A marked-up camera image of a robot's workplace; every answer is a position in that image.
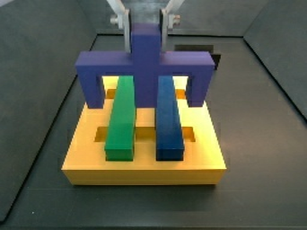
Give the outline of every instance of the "toy blocks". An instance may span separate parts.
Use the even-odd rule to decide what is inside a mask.
[[[104,146],[106,161],[133,160],[134,122],[133,77],[122,76],[118,79],[112,103],[112,115]]]
[[[172,76],[158,77],[156,108],[156,159],[181,161],[184,152],[182,129]]]
[[[205,106],[212,58],[206,52],[161,52],[157,24],[133,25],[130,50],[80,53],[88,107],[64,174],[88,185],[216,184],[225,165]]]
[[[102,77],[105,92],[116,88],[117,77]],[[173,77],[177,91],[185,88],[185,77]],[[102,109],[84,106],[62,172],[74,185],[170,185],[217,184],[225,172],[218,142],[206,105],[189,108],[177,99],[182,128],[182,161],[156,161],[154,109],[136,109],[133,161],[105,160],[105,140],[100,132],[108,129],[113,99],[105,99]]]

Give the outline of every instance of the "purple crossbar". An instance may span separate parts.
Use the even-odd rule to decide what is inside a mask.
[[[161,53],[157,24],[133,24],[130,36],[130,54],[121,51],[89,51],[78,55],[76,72],[88,107],[102,107],[102,75],[133,76],[137,108],[156,108],[160,75],[188,75],[188,106],[201,107],[214,68],[208,52]]]

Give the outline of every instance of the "yellow base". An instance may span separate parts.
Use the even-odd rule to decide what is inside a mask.
[[[116,88],[116,77],[102,79],[105,90]],[[185,86],[184,77],[173,77],[176,89]],[[172,185],[217,184],[225,172],[218,142],[206,111],[188,108],[177,100],[184,139],[184,160],[157,162],[156,144],[149,135],[154,130],[154,110],[136,110],[136,141],[133,162],[105,161],[102,132],[109,123],[112,99],[101,110],[84,106],[76,132],[62,165],[66,179],[74,185]]]

